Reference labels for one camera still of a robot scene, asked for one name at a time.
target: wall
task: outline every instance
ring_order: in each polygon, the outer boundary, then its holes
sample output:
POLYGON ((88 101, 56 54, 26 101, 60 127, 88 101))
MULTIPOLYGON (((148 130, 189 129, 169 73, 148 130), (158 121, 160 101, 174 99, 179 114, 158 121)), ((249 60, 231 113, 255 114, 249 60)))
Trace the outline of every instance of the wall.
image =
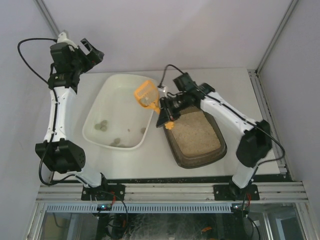
MULTIPOLYGON (((20 59, 17 44, 25 38, 53 36, 32 0, 1 1, 0 31, 0 238, 20 240, 40 186, 40 160, 34 149, 46 132, 50 95, 20 59)), ((22 46, 25 58, 45 78, 50 44, 22 46)))
POLYGON ((290 2, 45 0, 60 30, 78 44, 86 37, 105 53, 95 73, 163 70, 167 64, 255 69, 290 2))
POLYGON ((320 220, 320 1, 302 0, 261 79, 289 164, 320 220))

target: litter box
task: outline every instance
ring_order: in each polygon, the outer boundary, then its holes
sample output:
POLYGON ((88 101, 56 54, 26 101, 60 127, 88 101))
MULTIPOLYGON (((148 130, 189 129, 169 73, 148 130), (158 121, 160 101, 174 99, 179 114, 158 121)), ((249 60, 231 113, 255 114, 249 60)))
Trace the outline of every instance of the litter box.
MULTIPOLYGON (((180 113, 181 113, 181 115, 184 115, 184 114, 194 113, 194 112, 202 112, 202 110, 200 110, 194 106, 194 107, 189 107, 189 108, 181 111, 180 113)), ((227 145, 226 145, 225 139, 224 139, 219 127, 218 127, 218 124, 217 124, 215 118, 206 112, 203 112, 203 113, 204 113, 206 120, 213 128, 218 140, 220 141, 220 147, 215 150, 209 151, 204 154, 194 155, 194 156, 184 155, 182 150, 180 149, 172 131, 166 129, 165 127, 163 128, 165 136, 166 136, 168 143, 169 143, 169 146, 171 148, 172 154, 174 156, 174 159, 175 159, 176 163, 182 168, 194 169, 194 168, 203 167, 205 165, 212 164, 212 163, 222 159, 227 153, 227 145)))
POLYGON ((145 139, 154 112, 141 107, 134 97, 134 91, 146 80, 150 78, 133 74, 110 76, 85 120, 84 139, 110 149, 138 148, 145 139))

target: white tray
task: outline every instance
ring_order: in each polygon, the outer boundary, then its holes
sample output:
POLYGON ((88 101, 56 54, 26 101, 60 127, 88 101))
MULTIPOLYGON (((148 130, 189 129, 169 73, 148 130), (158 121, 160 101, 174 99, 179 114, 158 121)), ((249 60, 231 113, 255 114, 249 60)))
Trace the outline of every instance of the white tray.
POLYGON ((132 74, 110 76, 97 95, 82 128, 83 137, 90 143, 110 149, 132 150, 145 139, 153 110, 141 107, 134 91, 150 78, 132 74), (95 129, 95 124, 107 120, 107 130, 95 129), (110 146, 120 138, 117 146, 110 146))

